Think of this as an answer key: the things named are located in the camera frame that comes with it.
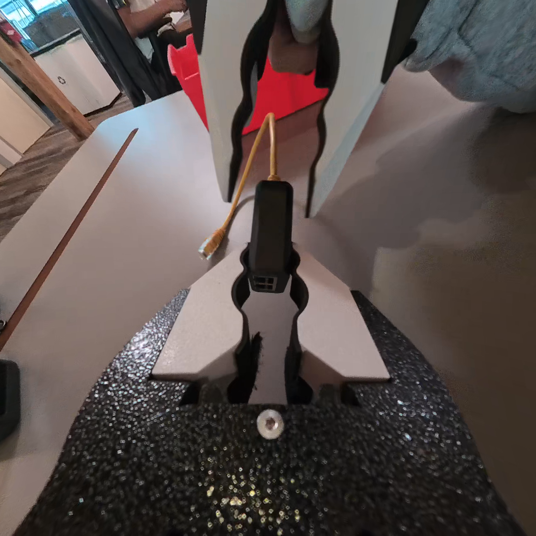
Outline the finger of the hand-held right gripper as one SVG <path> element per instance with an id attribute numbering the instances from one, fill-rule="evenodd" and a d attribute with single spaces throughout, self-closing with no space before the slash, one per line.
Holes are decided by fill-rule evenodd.
<path id="1" fill-rule="evenodd" d="M 257 92 L 268 1 L 188 1 L 218 186 L 230 202 Z"/>
<path id="2" fill-rule="evenodd" d="M 334 188 L 394 68 L 416 48 L 428 1 L 329 1 L 321 18 L 315 83 L 326 87 L 317 118 L 305 217 Z"/>

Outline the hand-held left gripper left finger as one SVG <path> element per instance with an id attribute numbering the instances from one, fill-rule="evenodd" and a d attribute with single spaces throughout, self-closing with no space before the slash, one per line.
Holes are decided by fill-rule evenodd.
<path id="1" fill-rule="evenodd" d="M 245 329 L 231 290 L 243 272 L 240 255 L 232 251 L 190 287 L 152 369 L 155 379 L 194 382 L 236 376 L 235 352 Z"/>

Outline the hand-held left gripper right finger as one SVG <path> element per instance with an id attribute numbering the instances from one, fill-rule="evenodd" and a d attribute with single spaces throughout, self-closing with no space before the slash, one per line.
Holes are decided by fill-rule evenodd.
<path id="1" fill-rule="evenodd" d="M 307 383 L 385 382 L 390 379 L 350 288 L 303 247 L 295 248 L 307 300 L 298 314 L 300 376 Z"/>

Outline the red plastic bin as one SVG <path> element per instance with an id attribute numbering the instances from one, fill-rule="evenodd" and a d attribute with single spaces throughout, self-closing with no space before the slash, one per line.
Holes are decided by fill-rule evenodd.
<path id="1" fill-rule="evenodd" d="M 170 44 L 167 59 L 171 74 L 178 79 L 205 127 L 208 127 L 193 35 L 189 34 L 186 37 L 186 45 L 179 49 Z M 278 73 L 267 59 L 263 76 L 257 84 L 257 98 L 252 117 L 244 127 L 243 134 L 258 130 L 269 112 L 273 112 L 276 119 L 281 119 L 322 101 L 327 93 L 326 88 L 315 86 L 315 71 L 306 76 Z"/>

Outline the black ethernet coupler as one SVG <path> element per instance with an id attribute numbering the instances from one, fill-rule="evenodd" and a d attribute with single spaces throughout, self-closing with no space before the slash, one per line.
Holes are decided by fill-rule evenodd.
<path id="1" fill-rule="evenodd" d="M 264 180 L 255 191 L 248 277 L 253 291 L 283 293 L 290 278 L 293 188 Z"/>

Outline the person's right forearm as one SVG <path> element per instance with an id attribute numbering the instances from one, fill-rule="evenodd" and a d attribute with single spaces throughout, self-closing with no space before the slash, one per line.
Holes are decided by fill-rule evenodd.
<path id="1" fill-rule="evenodd" d="M 273 32 L 319 50 L 328 3 L 278 1 Z M 428 1 L 412 39 L 406 71 L 429 72 L 460 101 L 535 112 L 535 1 Z"/>

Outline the person's right hand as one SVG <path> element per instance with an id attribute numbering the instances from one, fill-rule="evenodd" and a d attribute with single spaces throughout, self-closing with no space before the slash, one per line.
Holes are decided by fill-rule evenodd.
<path id="1" fill-rule="evenodd" d="M 318 42 L 302 44 L 292 34 L 273 32 L 268 56 L 273 70 L 278 73 L 309 75 L 317 67 Z"/>

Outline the black jacket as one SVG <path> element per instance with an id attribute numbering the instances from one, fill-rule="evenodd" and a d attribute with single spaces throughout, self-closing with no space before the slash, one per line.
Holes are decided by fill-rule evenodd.
<path id="1" fill-rule="evenodd" d="M 109 1 L 69 1 L 70 8 L 87 32 L 134 107 L 168 95 L 164 77 L 129 35 L 117 10 Z"/>

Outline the white recycling cabinet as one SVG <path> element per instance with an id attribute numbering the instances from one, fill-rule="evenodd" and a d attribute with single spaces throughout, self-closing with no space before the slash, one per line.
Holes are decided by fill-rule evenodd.
<path id="1" fill-rule="evenodd" d="M 84 116 L 108 108 L 121 96 L 81 32 L 42 47 L 33 59 Z"/>

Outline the black equipment case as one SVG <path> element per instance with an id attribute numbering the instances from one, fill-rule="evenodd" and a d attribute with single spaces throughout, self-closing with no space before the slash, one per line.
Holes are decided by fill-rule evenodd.
<path id="1" fill-rule="evenodd" d="M 21 418 L 20 370 L 10 360 L 1 360 L 1 442 L 17 428 Z"/>

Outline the wooden post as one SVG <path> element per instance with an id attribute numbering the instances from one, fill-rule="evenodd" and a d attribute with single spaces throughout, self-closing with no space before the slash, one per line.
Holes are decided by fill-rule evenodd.
<path id="1" fill-rule="evenodd" d="M 89 120 L 69 101 L 23 46 L 3 34 L 1 34 L 1 61 L 51 110 L 77 140 L 82 141 L 90 137 L 94 128 Z"/>

